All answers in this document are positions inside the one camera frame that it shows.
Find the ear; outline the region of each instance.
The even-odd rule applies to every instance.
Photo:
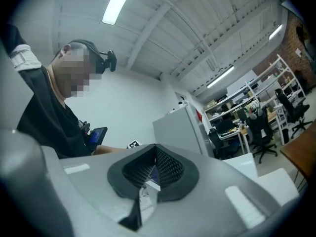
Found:
[[[65,45],[61,50],[60,50],[60,55],[59,57],[64,56],[66,53],[68,53],[71,49],[71,46],[69,44]]]

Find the ceiling light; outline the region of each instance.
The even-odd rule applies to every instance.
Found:
[[[108,7],[104,12],[102,22],[114,25],[125,2],[126,0],[110,0]]]
[[[282,25],[279,25],[278,28],[275,29],[273,33],[270,34],[269,40],[271,40],[282,28]]]
[[[229,68],[225,73],[223,73],[219,78],[217,78],[216,80],[214,80],[213,82],[211,82],[207,87],[210,88],[212,87],[215,83],[217,83],[220,79],[224,78],[225,76],[227,76],[235,67],[231,66],[231,68]]]

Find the office chair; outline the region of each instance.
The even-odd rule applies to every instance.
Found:
[[[299,121],[299,124],[292,128],[292,132],[294,133],[292,134],[291,139],[293,139],[294,134],[297,133],[298,130],[306,130],[305,125],[313,123],[312,121],[304,122],[304,113],[309,109],[310,106],[303,105],[303,101],[305,100],[304,98],[294,108],[281,89],[276,89],[276,97],[285,107],[288,121],[290,123],[296,123],[297,121]]]
[[[275,144],[268,145],[273,137],[273,130],[271,129],[268,122],[268,115],[266,108],[262,109],[262,115],[257,115],[256,119],[251,119],[250,117],[247,119],[247,124],[252,133],[252,143],[259,146],[259,150],[255,152],[253,155],[260,155],[259,164],[261,164],[261,159],[265,154],[274,154],[277,157],[277,152],[271,150],[271,147],[276,148]],[[262,137],[261,130],[264,130],[266,136]]]
[[[234,154],[238,152],[239,145],[229,145],[224,147],[223,141],[218,136],[216,129],[211,128],[208,137],[215,146],[214,156],[217,159],[227,159],[228,157],[232,157]]]

